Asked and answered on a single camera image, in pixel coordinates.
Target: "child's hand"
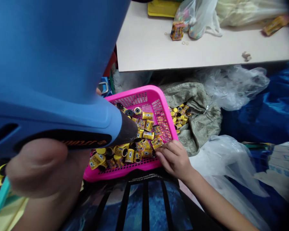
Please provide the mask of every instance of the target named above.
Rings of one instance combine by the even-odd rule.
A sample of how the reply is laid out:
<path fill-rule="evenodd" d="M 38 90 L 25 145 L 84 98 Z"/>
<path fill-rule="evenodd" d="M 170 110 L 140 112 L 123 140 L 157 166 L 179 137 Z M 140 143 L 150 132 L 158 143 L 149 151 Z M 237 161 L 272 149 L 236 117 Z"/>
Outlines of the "child's hand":
<path fill-rule="evenodd" d="M 196 172 L 191 166 L 183 145 L 172 140 L 156 150 L 156 155 L 165 170 L 176 178 L 187 181 Z"/>

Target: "white table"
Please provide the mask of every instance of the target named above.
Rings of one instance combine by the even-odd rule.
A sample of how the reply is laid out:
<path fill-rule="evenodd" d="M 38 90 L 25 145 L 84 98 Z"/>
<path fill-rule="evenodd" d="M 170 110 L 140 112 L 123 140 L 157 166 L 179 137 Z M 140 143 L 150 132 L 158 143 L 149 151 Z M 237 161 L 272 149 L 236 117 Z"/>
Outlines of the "white table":
<path fill-rule="evenodd" d="M 221 38 L 204 34 L 196 41 L 185 33 L 181 41 L 172 41 L 172 22 L 149 17 L 147 4 L 131 2 L 117 41 L 119 71 L 245 64 L 244 51 L 252 56 L 248 63 L 289 60 L 288 27 L 271 37 L 264 37 L 260 25 L 253 25 L 223 29 Z"/>

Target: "dark t-shirt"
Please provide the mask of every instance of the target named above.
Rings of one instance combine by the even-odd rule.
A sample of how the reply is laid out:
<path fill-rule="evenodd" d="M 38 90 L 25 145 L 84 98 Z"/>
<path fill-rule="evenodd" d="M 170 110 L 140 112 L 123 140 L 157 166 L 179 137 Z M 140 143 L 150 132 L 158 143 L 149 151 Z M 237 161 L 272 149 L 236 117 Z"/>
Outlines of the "dark t-shirt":
<path fill-rule="evenodd" d="M 222 229 L 158 168 L 87 185 L 61 230 Z"/>

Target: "pink plastic basket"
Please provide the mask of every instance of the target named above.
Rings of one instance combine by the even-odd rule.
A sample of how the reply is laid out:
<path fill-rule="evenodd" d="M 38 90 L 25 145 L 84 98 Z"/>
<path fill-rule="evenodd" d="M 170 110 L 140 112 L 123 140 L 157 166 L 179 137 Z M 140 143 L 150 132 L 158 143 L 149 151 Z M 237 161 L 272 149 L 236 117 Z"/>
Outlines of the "pink plastic basket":
<path fill-rule="evenodd" d="M 177 140 L 178 135 L 173 125 L 172 117 L 168 108 L 168 104 L 164 93 L 156 86 L 147 85 L 133 90 L 125 91 L 113 96 L 106 97 L 109 102 L 116 105 L 120 102 L 127 109 L 141 107 L 144 112 L 151 112 L 154 114 L 154 125 L 160 125 L 162 132 L 162 139 L 164 142 L 170 140 Z M 122 168 L 115 168 L 101 172 L 99 169 L 91 170 L 87 167 L 83 178 L 89 182 L 96 182 L 100 180 L 110 180 L 125 176 L 134 169 L 141 169 L 144 171 L 160 167 L 161 163 L 157 158 L 143 159 L 137 164 L 128 164 Z"/>

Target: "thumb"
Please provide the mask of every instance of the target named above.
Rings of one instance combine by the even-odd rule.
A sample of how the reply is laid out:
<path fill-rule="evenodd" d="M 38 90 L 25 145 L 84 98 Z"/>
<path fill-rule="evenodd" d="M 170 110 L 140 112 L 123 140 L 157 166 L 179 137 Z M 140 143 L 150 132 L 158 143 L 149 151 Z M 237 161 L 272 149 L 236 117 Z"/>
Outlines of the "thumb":
<path fill-rule="evenodd" d="M 65 161 L 67 154 L 67 147 L 57 140 L 38 139 L 24 145 L 6 167 L 13 191 L 31 196 Z"/>

